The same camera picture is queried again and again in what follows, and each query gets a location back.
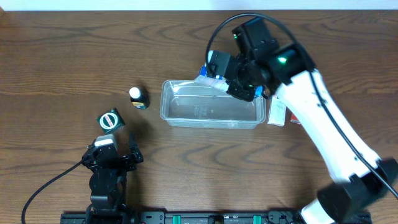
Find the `white green medicine box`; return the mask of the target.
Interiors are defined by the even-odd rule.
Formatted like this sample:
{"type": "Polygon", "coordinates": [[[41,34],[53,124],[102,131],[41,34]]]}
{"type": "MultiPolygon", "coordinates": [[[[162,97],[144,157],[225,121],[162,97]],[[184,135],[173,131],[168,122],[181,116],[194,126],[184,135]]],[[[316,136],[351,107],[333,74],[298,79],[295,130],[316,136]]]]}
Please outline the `white green medicine box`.
{"type": "Polygon", "coordinates": [[[283,127],[285,124],[286,106],[284,103],[274,95],[271,99],[268,124],[283,127]]]}

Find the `red medicine box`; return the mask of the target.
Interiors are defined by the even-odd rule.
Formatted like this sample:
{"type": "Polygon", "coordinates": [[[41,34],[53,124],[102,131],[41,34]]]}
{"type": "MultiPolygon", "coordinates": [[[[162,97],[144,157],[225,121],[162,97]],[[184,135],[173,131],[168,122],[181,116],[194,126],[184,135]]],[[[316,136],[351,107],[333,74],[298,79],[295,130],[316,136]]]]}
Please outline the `red medicine box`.
{"type": "Polygon", "coordinates": [[[290,122],[301,125],[301,122],[298,120],[298,118],[294,114],[292,114],[290,116],[290,122]]]}

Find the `clear plastic container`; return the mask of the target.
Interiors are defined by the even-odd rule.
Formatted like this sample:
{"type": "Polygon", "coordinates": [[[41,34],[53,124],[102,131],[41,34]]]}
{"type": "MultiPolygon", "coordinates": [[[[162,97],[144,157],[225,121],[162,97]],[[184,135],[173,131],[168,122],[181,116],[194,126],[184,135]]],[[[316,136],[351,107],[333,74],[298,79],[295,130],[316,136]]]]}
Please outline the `clear plastic container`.
{"type": "Polygon", "coordinates": [[[241,101],[195,81],[167,80],[160,117],[176,127],[253,129],[266,120],[266,101],[241,101]]]}

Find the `blue white medicine box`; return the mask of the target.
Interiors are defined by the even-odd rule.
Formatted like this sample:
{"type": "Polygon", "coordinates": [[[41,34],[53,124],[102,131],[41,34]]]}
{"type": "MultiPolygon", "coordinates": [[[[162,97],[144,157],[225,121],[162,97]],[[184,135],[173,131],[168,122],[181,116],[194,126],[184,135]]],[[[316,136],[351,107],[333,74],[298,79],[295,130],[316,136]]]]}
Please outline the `blue white medicine box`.
{"type": "Polygon", "coordinates": [[[244,72],[240,71],[239,68],[234,68],[233,66],[221,68],[219,66],[213,69],[215,74],[210,73],[207,66],[203,65],[194,80],[227,93],[234,98],[248,102],[258,98],[263,91],[263,87],[250,84],[244,76],[244,72]]]}

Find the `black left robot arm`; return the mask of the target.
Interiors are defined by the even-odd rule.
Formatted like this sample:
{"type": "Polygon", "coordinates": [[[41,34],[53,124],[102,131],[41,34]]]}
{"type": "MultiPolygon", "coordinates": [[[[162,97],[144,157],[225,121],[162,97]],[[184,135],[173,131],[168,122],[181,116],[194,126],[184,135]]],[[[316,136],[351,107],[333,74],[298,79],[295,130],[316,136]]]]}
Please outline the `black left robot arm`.
{"type": "Polygon", "coordinates": [[[134,157],[120,157],[113,143],[102,146],[93,143],[82,159],[83,165],[93,172],[89,181],[93,208],[109,213],[127,209],[127,173],[136,169],[134,157]]]}

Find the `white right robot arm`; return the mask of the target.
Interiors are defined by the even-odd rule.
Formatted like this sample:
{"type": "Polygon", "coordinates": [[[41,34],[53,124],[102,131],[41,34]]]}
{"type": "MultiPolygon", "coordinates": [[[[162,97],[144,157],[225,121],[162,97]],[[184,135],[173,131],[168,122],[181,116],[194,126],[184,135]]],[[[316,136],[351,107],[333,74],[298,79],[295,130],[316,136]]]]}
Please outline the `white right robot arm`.
{"type": "Polygon", "coordinates": [[[162,117],[171,126],[221,128],[249,116],[247,104],[264,90],[298,118],[316,145],[332,183],[300,211],[304,223],[342,223],[393,191],[397,161],[382,159],[337,107],[303,47],[274,40],[241,44],[239,55],[210,51],[194,80],[168,80],[162,117]]]}

